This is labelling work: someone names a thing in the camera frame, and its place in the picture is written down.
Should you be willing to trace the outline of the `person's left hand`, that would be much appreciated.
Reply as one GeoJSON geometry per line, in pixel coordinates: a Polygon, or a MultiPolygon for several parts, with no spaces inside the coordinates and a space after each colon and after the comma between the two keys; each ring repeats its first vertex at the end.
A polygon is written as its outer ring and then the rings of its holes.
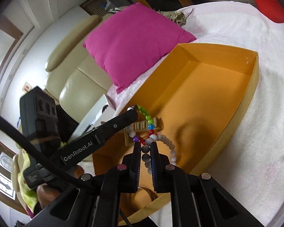
{"type": "MultiPolygon", "coordinates": [[[[81,166],[77,166],[74,170],[74,176],[76,178],[79,178],[83,174],[84,174],[83,168],[81,166]]],[[[46,183],[38,186],[36,194],[41,209],[47,207],[58,196],[61,195],[61,193],[58,190],[49,187],[46,183]]]]}

